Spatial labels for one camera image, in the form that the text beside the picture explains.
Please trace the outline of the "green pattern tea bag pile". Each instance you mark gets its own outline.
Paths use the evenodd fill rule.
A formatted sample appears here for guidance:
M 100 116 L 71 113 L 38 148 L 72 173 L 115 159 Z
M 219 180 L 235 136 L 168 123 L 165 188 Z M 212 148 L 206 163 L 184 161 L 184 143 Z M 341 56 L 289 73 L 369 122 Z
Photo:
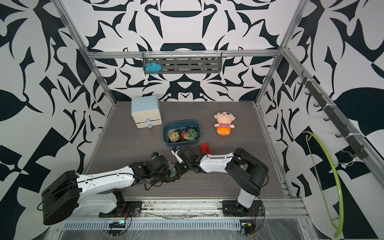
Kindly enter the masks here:
M 175 164 L 169 164 L 168 168 L 168 178 L 166 179 L 167 183 L 175 182 L 180 179 L 180 174 L 178 173 Z

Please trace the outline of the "red long tea sachet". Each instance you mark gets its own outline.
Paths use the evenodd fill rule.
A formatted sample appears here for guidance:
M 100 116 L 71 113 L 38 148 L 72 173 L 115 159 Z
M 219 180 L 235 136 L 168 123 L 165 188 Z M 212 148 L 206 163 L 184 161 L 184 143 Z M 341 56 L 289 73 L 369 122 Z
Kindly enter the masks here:
M 210 146 L 208 143 L 200 144 L 199 147 L 200 147 L 203 154 L 208 154 L 208 155 L 212 154 Z

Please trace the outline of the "green label tea bag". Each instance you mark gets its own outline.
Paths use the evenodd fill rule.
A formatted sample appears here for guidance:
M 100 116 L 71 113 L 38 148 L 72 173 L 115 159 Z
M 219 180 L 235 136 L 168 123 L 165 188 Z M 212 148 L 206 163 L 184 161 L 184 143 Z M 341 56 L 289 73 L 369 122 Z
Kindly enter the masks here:
M 200 137 L 200 133 L 197 129 L 188 129 L 187 131 L 187 137 L 185 140 L 187 141 L 194 141 L 197 140 Z

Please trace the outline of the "yellow label tea bag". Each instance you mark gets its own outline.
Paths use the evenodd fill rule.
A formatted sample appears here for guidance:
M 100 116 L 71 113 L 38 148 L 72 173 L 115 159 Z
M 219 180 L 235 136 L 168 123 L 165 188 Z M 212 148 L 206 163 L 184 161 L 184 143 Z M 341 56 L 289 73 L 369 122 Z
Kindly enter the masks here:
M 180 140 L 180 134 L 177 129 L 172 129 L 167 132 L 168 142 L 176 143 Z

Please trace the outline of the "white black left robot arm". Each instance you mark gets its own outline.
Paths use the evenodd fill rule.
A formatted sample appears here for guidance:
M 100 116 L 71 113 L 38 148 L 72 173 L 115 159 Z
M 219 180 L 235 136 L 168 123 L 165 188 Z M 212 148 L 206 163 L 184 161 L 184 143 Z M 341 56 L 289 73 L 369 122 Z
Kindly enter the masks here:
M 43 223 L 46 226 L 57 224 L 86 208 L 97 208 L 108 214 L 117 207 L 117 201 L 107 199 L 107 203 L 97 204 L 90 197 L 139 184 L 154 186 L 168 178 L 168 170 L 168 160 L 159 155 L 99 174 L 78 175 L 74 170 L 67 171 L 42 192 L 38 208 L 43 212 Z

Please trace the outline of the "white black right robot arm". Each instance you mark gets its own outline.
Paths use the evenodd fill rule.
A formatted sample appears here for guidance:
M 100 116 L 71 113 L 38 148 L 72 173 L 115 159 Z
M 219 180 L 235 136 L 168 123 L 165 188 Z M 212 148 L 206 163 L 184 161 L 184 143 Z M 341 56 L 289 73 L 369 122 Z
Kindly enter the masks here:
M 269 168 L 242 148 L 226 155 L 197 155 L 187 146 L 176 146 L 171 153 L 177 159 L 175 167 L 180 176 L 189 171 L 231 176 L 241 188 L 237 204 L 245 210 L 252 208 L 254 200 L 269 183 Z

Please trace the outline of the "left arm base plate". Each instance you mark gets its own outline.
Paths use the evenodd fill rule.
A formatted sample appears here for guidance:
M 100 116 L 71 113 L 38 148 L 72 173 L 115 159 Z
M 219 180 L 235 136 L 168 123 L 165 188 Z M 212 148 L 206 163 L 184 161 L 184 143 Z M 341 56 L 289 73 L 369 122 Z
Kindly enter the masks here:
M 124 204 L 118 204 L 110 213 L 99 213 L 99 218 L 123 218 L 126 214 L 134 217 L 142 211 L 142 201 L 127 201 Z

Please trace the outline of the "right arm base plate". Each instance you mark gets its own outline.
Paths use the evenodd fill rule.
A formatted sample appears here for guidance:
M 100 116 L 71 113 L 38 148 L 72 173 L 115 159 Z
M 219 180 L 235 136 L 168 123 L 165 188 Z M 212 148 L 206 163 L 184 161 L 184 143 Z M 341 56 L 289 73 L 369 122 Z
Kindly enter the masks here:
M 254 201 L 250 208 L 246 208 L 237 201 L 222 201 L 222 211 L 225 217 L 258 217 L 264 214 L 264 207 L 260 200 Z

